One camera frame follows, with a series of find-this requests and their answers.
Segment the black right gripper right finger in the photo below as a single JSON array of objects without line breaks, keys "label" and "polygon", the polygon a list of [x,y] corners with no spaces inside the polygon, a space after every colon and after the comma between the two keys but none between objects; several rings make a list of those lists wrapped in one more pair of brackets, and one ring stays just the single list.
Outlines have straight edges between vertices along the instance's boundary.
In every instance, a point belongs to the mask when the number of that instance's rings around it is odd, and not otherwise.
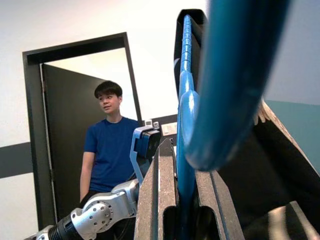
[{"label": "black right gripper right finger", "polygon": [[244,234],[228,186],[217,171],[195,174],[198,212],[196,240],[243,240]]}]

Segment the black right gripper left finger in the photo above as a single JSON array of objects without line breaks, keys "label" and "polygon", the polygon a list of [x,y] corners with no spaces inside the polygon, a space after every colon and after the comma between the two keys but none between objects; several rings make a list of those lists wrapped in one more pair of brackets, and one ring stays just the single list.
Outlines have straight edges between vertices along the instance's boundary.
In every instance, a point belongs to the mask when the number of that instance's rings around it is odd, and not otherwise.
[{"label": "black right gripper left finger", "polygon": [[177,219],[175,152],[166,138],[156,150],[139,189],[135,240],[174,240]]}]

